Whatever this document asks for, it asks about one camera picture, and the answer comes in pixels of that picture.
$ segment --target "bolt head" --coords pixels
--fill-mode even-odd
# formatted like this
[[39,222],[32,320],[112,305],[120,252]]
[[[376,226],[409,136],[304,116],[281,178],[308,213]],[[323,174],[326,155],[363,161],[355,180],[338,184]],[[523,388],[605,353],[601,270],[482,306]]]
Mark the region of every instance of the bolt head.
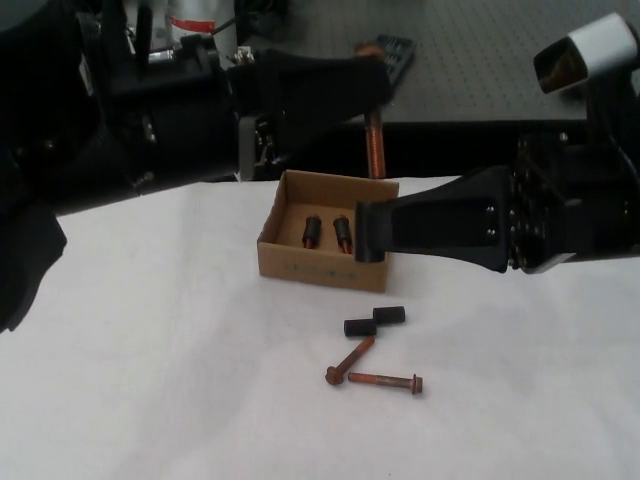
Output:
[[422,393],[422,377],[418,377],[415,374],[411,380],[411,394]]
[[327,374],[324,378],[329,385],[340,385],[344,382],[344,377],[338,373],[336,367],[327,368]]

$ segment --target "red label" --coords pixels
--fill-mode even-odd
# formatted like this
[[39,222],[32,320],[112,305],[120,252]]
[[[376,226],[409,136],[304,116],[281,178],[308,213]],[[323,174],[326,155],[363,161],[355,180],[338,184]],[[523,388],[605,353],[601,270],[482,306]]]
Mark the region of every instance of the red label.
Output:
[[216,28],[215,22],[197,22],[195,20],[178,20],[171,17],[171,25],[195,33],[213,33]]

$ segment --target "black cylinder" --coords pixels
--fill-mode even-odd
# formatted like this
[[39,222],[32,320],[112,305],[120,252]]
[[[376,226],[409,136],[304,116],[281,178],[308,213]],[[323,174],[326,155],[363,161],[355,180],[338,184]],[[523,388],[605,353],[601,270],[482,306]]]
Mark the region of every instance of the black cylinder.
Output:
[[309,244],[310,248],[315,248],[320,241],[320,230],[322,229],[322,220],[318,215],[307,218],[307,225],[302,235],[302,243]]
[[405,318],[404,307],[384,307],[373,309],[373,320],[376,325],[404,323]]
[[346,337],[371,337],[378,333],[376,322],[370,318],[362,320],[345,320],[344,334]]
[[342,242],[351,240],[351,229],[349,228],[349,219],[343,215],[340,215],[333,221],[333,227],[336,229],[336,238],[338,245],[342,246]]

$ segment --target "bolt thread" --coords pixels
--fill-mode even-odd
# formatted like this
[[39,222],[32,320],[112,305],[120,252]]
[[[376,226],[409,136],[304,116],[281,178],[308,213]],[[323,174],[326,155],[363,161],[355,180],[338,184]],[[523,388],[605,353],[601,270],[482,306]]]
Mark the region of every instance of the bolt thread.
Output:
[[351,352],[349,356],[336,367],[336,371],[338,372],[338,374],[344,375],[346,371],[349,370],[353,366],[353,364],[356,363],[367,350],[369,350],[369,348],[371,348],[371,345],[373,345],[375,341],[375,337],[367,337],[362,342],[360,342],[355,350]]

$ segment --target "white table surface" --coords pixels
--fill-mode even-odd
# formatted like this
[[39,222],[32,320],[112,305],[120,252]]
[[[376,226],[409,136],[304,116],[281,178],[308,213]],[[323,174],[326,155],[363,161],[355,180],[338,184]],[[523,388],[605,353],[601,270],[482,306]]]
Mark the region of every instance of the white table surface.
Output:
[[[62,219],[65,256],[0,336],[1,479],[640,478],[639,261],[397,255],[384,296],[263,279],[275,187]],[[396,304],[356,370],[428,393],[327,385],[342,320]]]

